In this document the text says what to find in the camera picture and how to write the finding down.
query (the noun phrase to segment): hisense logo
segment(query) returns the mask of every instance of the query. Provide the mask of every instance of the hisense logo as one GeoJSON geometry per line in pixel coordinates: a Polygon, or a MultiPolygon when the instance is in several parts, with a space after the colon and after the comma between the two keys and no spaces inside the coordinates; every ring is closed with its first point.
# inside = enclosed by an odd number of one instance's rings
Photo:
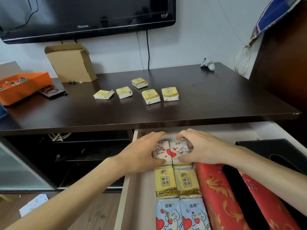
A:
{"type": "Polygon", "coordinates": [[[88,27],[88,25],[78,25],[77,27],[78,28],[85,28],[85,27],[88,27]]]}

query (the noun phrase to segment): cartoon cat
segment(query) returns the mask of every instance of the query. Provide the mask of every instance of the cartoon cat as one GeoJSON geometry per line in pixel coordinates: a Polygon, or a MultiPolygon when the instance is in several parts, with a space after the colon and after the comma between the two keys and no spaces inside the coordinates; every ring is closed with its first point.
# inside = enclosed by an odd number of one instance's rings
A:
{"type": "Polygon", "coordinates": [[[192,215],[192,218],[195,224],[192,226],[193,230],[211,230],[210,224],[205,224],[206,215],[201,211],[201,213],[197,213],[197,218],[195,215],[192,215]]]}
{"type": "Polygon", "coordinates": [[[183,154],[184,152],[190,153],[190,151],[186,150],[185,147],[179,148],[179,151],[177,151],[177,153],[179,153],[179,154],[183,154]]]}
{"type": "Polygon", "coordinates": [[[177,210],[176,212],[169,213],[169,215],[166,215],[165,220],[166,220],[166,223],[168,223],[168,225],[165,226],[164,229],[165,230],[181,230],[182,222],[178,226],[179,217],[180,215],[177,210]]]}

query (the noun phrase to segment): tv screen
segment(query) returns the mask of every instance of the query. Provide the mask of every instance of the tv screen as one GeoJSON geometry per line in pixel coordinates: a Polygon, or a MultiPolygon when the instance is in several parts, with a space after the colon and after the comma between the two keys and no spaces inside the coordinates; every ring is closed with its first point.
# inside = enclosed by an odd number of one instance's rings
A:
{"type": "Polygon", "coordinates": [[[90,38],[174,25],[176,0],[0,0],[7,44],[90,38]]]}

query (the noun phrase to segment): drawer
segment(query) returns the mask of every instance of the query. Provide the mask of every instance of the drawer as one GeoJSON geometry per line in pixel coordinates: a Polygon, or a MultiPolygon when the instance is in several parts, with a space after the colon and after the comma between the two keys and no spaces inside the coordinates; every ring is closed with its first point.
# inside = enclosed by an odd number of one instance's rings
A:
{"type": "MultiPolygon", "coordinates": [[[[133,141],[151,131],[165,131],[161,140],[175,141],[176,135],[189,127],[136,129],[133,141]]],[[[307,149],[274,122],[236,123],[193,126],[230,143],[260,139],[287,139],[305,156],[307,149]]],[[[125,177],[114,230],[155,230],[155,187],[154,171],[125,177]]]]}

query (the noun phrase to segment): frosted glass panel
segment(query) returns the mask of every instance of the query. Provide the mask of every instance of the frosted glass panel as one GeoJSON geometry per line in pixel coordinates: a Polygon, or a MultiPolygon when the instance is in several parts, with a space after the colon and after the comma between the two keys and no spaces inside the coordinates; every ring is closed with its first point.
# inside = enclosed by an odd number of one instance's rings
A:
{"type": "Polygon", "coordinates": [[[52,189],[20,158],[0,143],[0,190],[52,189]]]}

